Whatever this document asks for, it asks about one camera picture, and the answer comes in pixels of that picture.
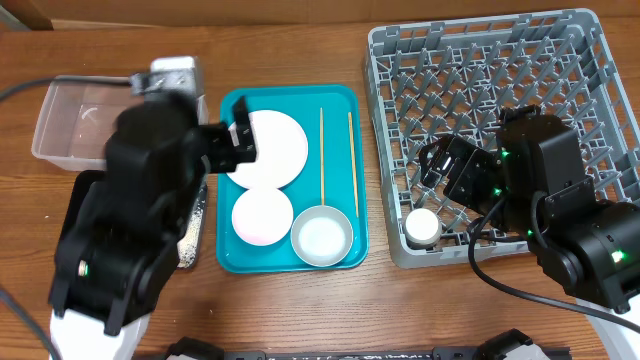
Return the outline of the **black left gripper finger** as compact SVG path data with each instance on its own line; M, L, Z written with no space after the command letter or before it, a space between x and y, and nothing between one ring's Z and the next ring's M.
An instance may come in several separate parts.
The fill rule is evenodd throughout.
M249 110L246 97L241 96L232 107L234 124L237 128L248 128L250 126Z
M257 147L251 125L240 125L237 128L238 162L252 163L257 158Z

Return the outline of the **white paper cup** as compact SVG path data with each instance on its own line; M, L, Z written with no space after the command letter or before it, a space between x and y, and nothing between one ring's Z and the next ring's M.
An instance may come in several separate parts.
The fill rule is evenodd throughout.
M414 209L404 221L404 234L409 247L430 249L441 238L441 222L437 215L429 209Z

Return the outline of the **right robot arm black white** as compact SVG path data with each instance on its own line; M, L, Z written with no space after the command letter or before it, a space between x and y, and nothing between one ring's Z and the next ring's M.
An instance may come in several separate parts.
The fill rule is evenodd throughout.
M639 208L600 200L574 129L537 105L502 110L490 152L447 134L419 152L421 182L479 214L468 260L486 284L511 296L586 316L612 359L639 356ZM503 284L483 272L475 246L486 225L515 232L564 302Z

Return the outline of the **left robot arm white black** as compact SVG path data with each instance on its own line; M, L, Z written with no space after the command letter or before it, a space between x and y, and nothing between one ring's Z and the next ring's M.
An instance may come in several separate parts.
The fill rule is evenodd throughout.
M203 125L193 81L174 72L89 83L127 87L140 103L117 116L105 168L76 178L54 255L49 328L9 293L1 298L53 359L129 359L178 267L208 175L253 162L257 146L245 98L231 123Z

